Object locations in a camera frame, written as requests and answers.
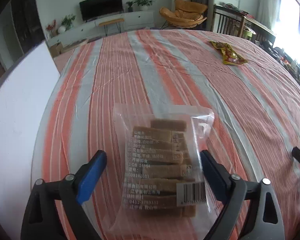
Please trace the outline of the white cardboard storage box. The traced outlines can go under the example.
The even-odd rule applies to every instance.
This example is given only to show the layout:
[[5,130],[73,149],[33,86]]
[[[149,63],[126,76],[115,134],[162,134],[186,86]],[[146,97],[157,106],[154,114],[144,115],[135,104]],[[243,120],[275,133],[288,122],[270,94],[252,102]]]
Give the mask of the white cardboard storage box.
[[59,77],[42,42],[0,78],[0,225],[10,239],[20,238],[36,137]]

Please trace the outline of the orange lounge chair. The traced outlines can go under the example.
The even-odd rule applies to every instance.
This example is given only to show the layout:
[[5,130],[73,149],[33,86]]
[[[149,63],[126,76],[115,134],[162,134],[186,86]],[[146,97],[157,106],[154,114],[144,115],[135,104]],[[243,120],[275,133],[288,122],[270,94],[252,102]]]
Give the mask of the orange lounge chair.
[[174,6],[174,11],[170,11],[166,7],[160,8],[159,14],[165,20],[165,23],[161,27],[162,29],[167,27],[192,29],[207,19],[204,13],[207,11],[208,6],[205,4],[185,0],[174,0]]

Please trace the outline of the cardboard box on floor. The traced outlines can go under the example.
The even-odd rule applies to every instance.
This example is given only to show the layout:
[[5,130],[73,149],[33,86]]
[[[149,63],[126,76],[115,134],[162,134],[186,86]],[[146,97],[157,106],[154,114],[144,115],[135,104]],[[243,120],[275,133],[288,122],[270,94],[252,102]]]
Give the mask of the cardboard box on floor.
[[49,48],[50,54],[52,56],[52,58],[57,57],[58,55],[61,54],[61,51],[63,49],[63,45],[61,42],[58,42],[56,44],[54,44],[53,46],[51,46]]

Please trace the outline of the clear bag brown bars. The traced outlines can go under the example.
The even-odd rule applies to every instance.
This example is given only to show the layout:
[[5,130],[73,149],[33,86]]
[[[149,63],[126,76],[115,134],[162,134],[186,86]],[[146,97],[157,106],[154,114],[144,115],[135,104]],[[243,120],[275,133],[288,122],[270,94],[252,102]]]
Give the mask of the clear bag brown bars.
[[109,231],[125,238],[203,239],[209,207],[199,152],[214,121],[200,106],[117,103],[114,124],[125,159],[121,204]]

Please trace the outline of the white tv cabinet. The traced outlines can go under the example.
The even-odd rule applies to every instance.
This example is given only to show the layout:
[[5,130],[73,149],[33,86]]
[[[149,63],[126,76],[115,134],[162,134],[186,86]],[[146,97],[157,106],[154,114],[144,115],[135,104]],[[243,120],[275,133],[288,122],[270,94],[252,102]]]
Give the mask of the white tv cabinet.
[[99,18],[73,27],[49,39],[47,45],[51,47],[61,43],[63,46],[67,46],[82,39],[90,40],[96,37],[151,27],[154,27],[153,11],[127,12]]

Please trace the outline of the striped orange grey tablecloth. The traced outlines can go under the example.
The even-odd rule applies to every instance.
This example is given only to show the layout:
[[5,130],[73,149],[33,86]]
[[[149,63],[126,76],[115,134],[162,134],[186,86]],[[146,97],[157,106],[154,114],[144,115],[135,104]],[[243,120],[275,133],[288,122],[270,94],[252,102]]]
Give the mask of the striped orange grey tablecloth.
[[74,50],[40,122],[35,188],[75,174],[90,239],[203,239],[226,207],[200,159],[262,191],[265,235],[300,229],[300,85],[260,47],[197,30],[137,30]]

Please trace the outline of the black display cabinet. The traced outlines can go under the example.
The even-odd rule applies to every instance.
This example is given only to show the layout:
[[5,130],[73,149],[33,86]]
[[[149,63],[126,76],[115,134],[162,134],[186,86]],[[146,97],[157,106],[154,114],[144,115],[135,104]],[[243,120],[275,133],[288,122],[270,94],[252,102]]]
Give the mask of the black display cabinet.
[[45,40],[36,0],[12,0],[11,10],[18,41],[26,54]]

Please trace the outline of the plant in white vase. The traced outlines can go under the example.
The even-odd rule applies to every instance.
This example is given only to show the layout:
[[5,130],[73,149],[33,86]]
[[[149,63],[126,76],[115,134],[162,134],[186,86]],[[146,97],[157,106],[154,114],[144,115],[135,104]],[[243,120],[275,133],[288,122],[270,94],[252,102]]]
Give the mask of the plant in white vase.
[[71,29],[73,27],[73,22],[75,19],[76,19],[76,15],[74,14],[66,15],[62,19],[61,25],[57,30],[58,34],[64,33],[67,30]]

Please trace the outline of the potted green plant right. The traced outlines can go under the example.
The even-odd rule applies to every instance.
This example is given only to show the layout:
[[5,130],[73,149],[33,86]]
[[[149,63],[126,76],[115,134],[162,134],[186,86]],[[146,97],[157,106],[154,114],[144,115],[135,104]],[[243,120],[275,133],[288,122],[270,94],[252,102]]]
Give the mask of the potted green plant right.
[[134,3],[139,6],[141,11],[146,11],[155,1],[156,0],[135,0]]

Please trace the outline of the yellow red snack packet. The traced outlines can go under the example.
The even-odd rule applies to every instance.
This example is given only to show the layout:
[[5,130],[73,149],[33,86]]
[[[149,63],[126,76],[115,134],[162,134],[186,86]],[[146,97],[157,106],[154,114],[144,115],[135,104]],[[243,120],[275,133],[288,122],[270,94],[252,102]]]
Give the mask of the yellow red snack packet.
[[234,49],[228,43],[215,41],[209,42],[212,44],[213,48],[222,54],[223,64],[238,66],[248,62],[245,58],[234,51]]

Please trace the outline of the red flowers vase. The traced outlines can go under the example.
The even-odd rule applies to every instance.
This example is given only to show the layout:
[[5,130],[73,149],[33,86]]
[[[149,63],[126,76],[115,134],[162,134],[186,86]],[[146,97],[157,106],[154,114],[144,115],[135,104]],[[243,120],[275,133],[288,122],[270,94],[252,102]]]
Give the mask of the red flowers vase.
[[47,24],[47,26],[45,27],[46,31],[49,33],[49,35],[51,37],[54,36],[55,28],[56,28],[56,20],[55,19],[51,23]]

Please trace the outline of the black television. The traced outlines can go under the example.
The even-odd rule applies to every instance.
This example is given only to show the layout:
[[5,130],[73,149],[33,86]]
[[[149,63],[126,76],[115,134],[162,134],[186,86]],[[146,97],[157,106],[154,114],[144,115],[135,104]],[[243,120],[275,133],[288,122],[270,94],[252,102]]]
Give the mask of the black television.
[[99,16],[121,12],[122,0],[85,0],[79,2],[83,21],[90,21]]

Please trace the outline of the small potted plant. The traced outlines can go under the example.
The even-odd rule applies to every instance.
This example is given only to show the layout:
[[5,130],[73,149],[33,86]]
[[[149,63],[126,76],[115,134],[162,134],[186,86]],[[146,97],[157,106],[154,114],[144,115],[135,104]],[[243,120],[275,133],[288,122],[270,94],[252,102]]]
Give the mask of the small potted plant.
[[133,1],[126,2],[128,12],[133,12],[133,4],[134,4]]

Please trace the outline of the wooden stool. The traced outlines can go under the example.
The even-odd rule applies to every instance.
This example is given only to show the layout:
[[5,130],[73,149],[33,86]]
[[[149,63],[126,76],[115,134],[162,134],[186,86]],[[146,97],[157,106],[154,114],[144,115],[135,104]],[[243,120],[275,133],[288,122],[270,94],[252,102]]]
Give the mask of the wooden stool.
[[119,33],[122,33],[122,28],[121,28],[121,24],[125,22],[124,18],[116,18],[113,20],[109,20],[109,21],[104,21],[98,24],[99,27],[103,27],[104,29],[104,33],[106,36],[108,36],[108,27],[110,25],[116,25],[117,30],[119,31]]

